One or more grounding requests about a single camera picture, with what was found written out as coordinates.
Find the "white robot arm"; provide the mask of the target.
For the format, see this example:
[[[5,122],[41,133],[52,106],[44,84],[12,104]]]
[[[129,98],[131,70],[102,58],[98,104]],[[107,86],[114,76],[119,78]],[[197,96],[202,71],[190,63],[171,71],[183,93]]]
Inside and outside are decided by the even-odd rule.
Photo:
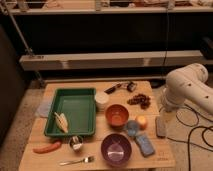
[[[179,109],[190,100],[213,115],[213,88],[205,84],[208,71],[204,65],[193,63],[169,72],[161,96],[167,112]]]

